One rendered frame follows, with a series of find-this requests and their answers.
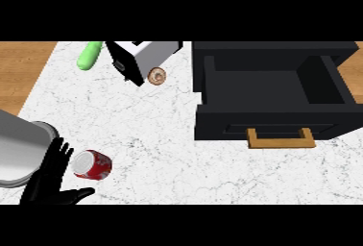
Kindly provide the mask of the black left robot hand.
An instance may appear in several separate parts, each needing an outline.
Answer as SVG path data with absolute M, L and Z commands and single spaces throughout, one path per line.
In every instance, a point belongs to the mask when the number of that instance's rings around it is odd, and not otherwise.
M 61 191 L 62 177 L 74 149 L 56 137 L 43 158 L 40 169 L 31 175 L 20 204 L 24 205 L 76 205 L 84 198 L 95 194 L 95 189 L 86 187 Z

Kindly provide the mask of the red can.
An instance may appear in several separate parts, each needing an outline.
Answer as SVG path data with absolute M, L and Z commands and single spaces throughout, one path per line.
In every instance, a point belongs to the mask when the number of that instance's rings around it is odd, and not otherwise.
M 113 160 L 95 150 L 86 150 L 71 161 L 71 167 L 79 178 L 101 181 L 111 174 Z

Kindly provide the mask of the black open drawer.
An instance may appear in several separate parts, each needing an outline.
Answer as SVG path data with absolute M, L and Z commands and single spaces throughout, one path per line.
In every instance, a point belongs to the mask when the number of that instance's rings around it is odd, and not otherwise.
M 290 71 L 220 71 L 208 56 L 201 96 L 197 140 L 245 140 L 250 128 L 260 138 L 295 138 L 307 128 L 328 140 L 363 128 L 363 105 L 328 56 Z

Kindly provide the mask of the green cucumber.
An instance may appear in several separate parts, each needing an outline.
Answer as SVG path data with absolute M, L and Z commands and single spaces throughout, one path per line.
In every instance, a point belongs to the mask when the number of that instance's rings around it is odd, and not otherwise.
M 80 58 L 77 60 L 77 66 L 82 70 L 92 69 L 98 60 L 101 50 L 102 50 L 102 41 L 92 41 L 87 44 L 87 47 L 82 52 Z

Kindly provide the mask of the brown donut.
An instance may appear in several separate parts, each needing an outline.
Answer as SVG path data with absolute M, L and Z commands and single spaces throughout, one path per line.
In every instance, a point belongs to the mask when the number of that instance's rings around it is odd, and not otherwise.
M 155 67 L 151 72 L 149 72 L 149 75 L 148 75 L 148 80 L 149 80 L 149 83 L 155 86 L 160 86 L 164 81 L 166 81 L 166 72 L 164 70 L 160 68 L 160 67 Z

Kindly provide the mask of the white and black toaster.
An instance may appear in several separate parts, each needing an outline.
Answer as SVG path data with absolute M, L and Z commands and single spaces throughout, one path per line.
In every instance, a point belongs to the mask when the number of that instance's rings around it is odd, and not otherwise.
M 149 72 L 183 48 L 182 41 L 107 41 L 117 70 L 138 86 Z

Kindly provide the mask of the black cabinet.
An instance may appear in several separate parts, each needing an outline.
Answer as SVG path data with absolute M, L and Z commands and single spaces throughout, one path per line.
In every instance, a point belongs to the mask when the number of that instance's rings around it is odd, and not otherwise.
M 290 71 L 313 56 L 328 56 L 340 66 L 357 50 L 355 41 L 194 41 L 194 92 L 203 92 L 207 56 L 219 71 Z

